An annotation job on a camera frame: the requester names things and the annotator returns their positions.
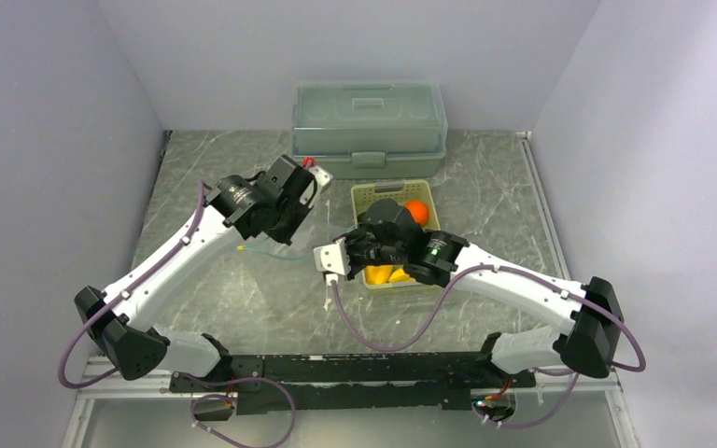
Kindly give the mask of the orange fruit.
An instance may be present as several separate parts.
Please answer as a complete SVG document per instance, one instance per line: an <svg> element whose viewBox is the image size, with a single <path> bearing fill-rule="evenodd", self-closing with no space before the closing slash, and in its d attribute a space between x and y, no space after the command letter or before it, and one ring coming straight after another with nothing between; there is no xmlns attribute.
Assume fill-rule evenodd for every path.
<svg viewBox="0 0 717 448"><path fill-rule="evenodd" d="M425 227L430 221L430 209L426 203L419 200L411 200L404 204L413 220L420 226Z"/></svg>

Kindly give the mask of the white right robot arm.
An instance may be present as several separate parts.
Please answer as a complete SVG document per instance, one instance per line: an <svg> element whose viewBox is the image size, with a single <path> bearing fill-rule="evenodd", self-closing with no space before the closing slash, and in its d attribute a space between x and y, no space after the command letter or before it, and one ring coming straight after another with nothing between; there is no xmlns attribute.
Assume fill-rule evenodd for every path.
<svg viewBox="0 0 717 448"><path fill-rule="evenodd" d="M417 283L481 294L539 319L540 329L486 340L476 366L489 387L557 364L606 378L616 365L624 316L612 283L603 278L581 283L523 268L451 232L424 229L390 199L373 203L336 242L348 279L370 266L396 265Z"/></svg>

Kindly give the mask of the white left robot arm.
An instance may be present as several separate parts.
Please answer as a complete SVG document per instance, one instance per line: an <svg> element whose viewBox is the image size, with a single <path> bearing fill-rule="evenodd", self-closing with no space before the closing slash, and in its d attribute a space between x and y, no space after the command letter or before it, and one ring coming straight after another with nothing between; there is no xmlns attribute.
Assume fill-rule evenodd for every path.
<svg viewBox="0 0 717 448"><path fill-rule="evenodd" d="M232 356L215 337L158 326L164 309L187 282L217 258L265 235L291 245L315 201L334 177L287 155L251 177L229 175L200 184L192 215L155 252L104 289L84 287L74 298L88 335L126 381L154 370L194 377L217 392L233 378Z"/></svg>

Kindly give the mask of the yellow bell pepper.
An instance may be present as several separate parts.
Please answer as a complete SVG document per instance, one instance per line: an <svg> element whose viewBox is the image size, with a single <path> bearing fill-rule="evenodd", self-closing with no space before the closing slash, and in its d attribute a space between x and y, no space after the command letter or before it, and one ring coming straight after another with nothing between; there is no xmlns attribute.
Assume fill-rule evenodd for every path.
<svg viewBox="0 0 717 448"><path fill-rule="evenodd" d="M389 281L393 271L393 265L368 266L364 269L364 276L368 285L383 285Z"/></svg>

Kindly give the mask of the clear zip bag blue zipper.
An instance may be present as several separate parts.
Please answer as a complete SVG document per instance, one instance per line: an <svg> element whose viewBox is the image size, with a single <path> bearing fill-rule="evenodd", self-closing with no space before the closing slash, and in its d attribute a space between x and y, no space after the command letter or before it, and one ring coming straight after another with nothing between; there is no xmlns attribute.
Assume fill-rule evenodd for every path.
<svg viewBox="0 0 717 448"><path fill-rule="evenodd" d="M238 253L254 253L282 261L299 261L311 259L314 247L327 244L334 237L350 231L352 225L341 225L330 222L326 217L310 215L291 239L290 245L274 241L270 236L261 235L249 243L238 245Z"/></svg>

